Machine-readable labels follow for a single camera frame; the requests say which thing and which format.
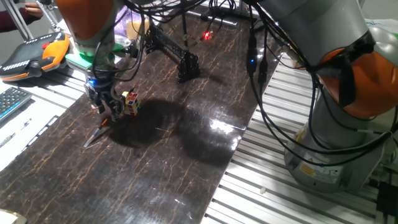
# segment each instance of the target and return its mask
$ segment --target table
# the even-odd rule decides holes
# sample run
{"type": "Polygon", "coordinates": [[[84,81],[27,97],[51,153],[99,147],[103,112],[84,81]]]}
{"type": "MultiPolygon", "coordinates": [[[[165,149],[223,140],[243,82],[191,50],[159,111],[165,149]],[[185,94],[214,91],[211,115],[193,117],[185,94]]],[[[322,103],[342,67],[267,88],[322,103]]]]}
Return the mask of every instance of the table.
{"type": "Polygon", "coordinates": [[[0,124],[0,141],[17,131],[16,136],[0,148],[0,171],[84,94],[84,81],[84,74],[65,68],[17,83],[0,82],[0,92],[14,86],[32,94],[28,103],[0,124]],[[30,118],[28,127],[19,131],[30,118]]]}
{"type": "MultiPolygon", "coordinates": [[[[207,27],[187,23],[196,36],[207,27]]],[[[117,86],[135,87],[141,115],[86,149],[103,118],[79,98],[0,173],[0,208],[30,223],[198,223],[256,106],[244,62],[248,29],[221,29],[192,49],[201,76],[182,85],[171,59],[148,55],[137,77],[117,86]]]]}
{"type": "MultiPolygon", "coordinates": [[[[282,62],[294,66],[286,55],[282,62]]],[[[311,96],[311,76],[280,63],[262,99],[270,118],[293,137],[308,120],[311,96]]],[[[285,149],[267,129],[257,107],[201,224],[395,223],[393,216],[377,210],[379,189],[365,185],[355,193],[316,192],[291,176],[284,154],[285,149]]],[[[372,178],[398,186],[397,174],[372,178]]]]}

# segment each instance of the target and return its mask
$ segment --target colorful cube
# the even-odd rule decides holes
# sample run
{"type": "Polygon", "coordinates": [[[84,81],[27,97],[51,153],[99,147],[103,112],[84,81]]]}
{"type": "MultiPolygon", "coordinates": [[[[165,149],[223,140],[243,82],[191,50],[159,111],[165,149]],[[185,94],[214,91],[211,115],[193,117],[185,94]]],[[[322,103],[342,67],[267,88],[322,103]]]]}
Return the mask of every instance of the colorful cube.
{"type": "Polygon", "coordinates": [[[126,104],[124,106],[124,113],[131,115],[131,116],[136,116],[138,112],[142,109],[141,105],[141,99],[139,98],[137,93],[128,93],[124,92],[122,94],[124,97],[126,97],[126,104]]]}

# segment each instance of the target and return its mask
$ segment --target keyboard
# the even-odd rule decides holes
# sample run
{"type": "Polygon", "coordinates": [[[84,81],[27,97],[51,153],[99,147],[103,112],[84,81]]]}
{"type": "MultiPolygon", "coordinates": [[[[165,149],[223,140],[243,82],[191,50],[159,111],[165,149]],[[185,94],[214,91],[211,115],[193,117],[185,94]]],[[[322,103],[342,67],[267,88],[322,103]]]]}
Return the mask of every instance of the keyboard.
{"type": "Polygon", "coordinates": [[[27,103],[31,97],[31,94],[14,87],[2,92],[0,94],[0,122],[27,103]]]}

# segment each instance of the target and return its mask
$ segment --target person's arm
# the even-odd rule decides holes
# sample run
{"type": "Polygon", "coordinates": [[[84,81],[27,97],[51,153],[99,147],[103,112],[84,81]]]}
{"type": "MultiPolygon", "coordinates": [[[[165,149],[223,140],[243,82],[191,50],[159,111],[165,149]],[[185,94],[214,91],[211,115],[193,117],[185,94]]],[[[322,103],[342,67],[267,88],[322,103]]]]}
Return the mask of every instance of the person's arm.
{"type": "MultiPolygon", "coordinates": [[[[26,8],[20,8],[22,18],[24,18],[27,25],[39,20],[42,17],[42,11],[37,9],[35,3],[26,3],[26,8]]],[[[17,27],[7,11],[0,12],[0,32],[9,32],[16,30],[17,27]]]]}

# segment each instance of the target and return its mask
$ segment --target dark marble surface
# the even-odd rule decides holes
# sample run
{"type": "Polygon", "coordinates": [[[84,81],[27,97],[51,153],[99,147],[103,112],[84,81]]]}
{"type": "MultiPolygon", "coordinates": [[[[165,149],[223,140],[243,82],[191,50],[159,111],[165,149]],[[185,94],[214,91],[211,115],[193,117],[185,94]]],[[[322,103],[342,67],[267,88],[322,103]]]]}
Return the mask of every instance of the dark marble surface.
{"type": "MultiPolygon", "coordinates": [[[[194,36],[208,25],[187,22],[194,36]]],[[[173,24],[181,30],[179,19],[173,24]]],[[[30,224],[199,223],[256,107],[244,63],[248,29],[222,28],[193,48],[201,76],[181,85],[173,61],[148,55],[137,77],[118,86],[135,87],[143,112],[104,128],[86,149],[103,117],[82,96],[0,172],[0,208],[30,224]]]]}

